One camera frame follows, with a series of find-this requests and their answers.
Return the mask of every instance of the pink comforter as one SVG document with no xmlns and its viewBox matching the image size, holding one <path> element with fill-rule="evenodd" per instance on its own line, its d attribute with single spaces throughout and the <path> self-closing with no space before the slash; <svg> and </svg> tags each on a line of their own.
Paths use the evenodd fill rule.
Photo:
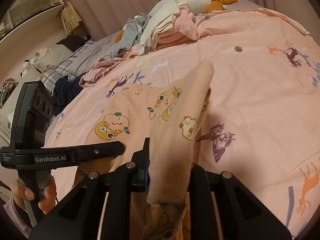
<svg viewBox="0 0 320 240">
<path fill-rule="evenodd" d="M 85 88 L 62 112 L 46 147 L 83 144 L 125 84 L 164 87 L 207 58 L 215 74 L 194 162 L 232 172 L 296 236 L 320 203 L 320 48 L 299 23 L 267 9 L 197 20 L 198 41 L 127 58 Z M 76 170 L 52 172 L 59 199 Z"/>
</svg>

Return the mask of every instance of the screw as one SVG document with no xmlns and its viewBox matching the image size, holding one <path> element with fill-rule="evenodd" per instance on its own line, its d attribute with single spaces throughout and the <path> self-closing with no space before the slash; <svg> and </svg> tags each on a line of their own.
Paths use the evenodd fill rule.
<svg viewBox="0 0 320 240">
<path fill-rule="evenodd" d="M 229 171 L 224 171 L 222 173 L 222 177 L 224 177 L 225 179 L 230 179 L 232 177 L 232 174 Z"/>
<path fill-rule="evenodd" d="M 89 178 L 90 179 L 96 179 L 98 177 L 99 173 L 97 173 L 96 171 L 92 171 L 89 173 Z"/>
<path fill-rule="evenodd" d="M 125 165 L 128 169 L 133 169 L 135 166 L 136 166 L 136 164 L 134 163 L 134 162 L 128 162 L 128 163 L 126 163 L 126 165 Z"/>
</svg>

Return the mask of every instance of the purple butterfly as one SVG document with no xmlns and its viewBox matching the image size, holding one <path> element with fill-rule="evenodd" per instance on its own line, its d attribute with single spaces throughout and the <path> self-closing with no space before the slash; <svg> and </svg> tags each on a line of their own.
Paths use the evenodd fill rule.
<svg viewBox="0 0 320 240">
<path fill-rule="evenodd" d="M 197 142 L 200 142 L 202 140 L 210 140 L 213 141 L 212 144 L 212 150 L 214 159 L 216 162 L 218 162 L 222 156 L 222 154 L 225 152 L 226 147 L 228 147 L 233 140 L 233 136 L 235 134 L 226 132 L 222 133 L 224 124 L 218 123 L 217 125 L 213 126 L 211 128 L 210 133 L 206 135 L 202 135 Z"/>
</svg>

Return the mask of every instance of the white pillow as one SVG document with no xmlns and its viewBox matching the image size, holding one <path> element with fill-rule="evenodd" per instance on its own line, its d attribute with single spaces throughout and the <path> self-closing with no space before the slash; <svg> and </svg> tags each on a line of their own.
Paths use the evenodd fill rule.
<svg viewBox="0 0 320 240">
<path fill-rule="evenodd" d="M 157 11 L 159 11 L 163 6 L 173 1 L 181 2 L 183 0 L 161 0 L 158 2 L 153 9 L 149 12 L 151 16 L 155 15 Z M 208 6 L 211 3 L 211 0 L 187 0 L 189 2 L 190 9 L 192 10 L 193 14 L 199 14 L 202 12 L 202 9 Z"/>
<path fill-rule="evenodd" d="M 43 72 L 47 65 L 57 66 L 72 54 L 73 52 L 66 46 L 62 44 L 57 45 L 49 52 L 47 52 L 43 57 L 39 58 L 33 66 Z"/>
</svg>

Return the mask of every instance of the bedsheet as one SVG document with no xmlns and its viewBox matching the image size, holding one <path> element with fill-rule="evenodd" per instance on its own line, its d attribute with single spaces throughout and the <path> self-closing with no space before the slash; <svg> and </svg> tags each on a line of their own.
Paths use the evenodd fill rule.
<svg viewBox="0 0 320 240">
<path fill-rule="evenodd" d="M 264 8 L 203 15 L 198 28 L 198 41 L 132 55 L 83 89 L 46 147 L 83 144 L 125 84 L 165 87 L 207 58 L 215 74 L 194 162 L 232 172 L 294 238 L 320 203 L 320 47 L 299 23 Z M 52 172 L 59 200 L 76 172 Z"/>
</svg>

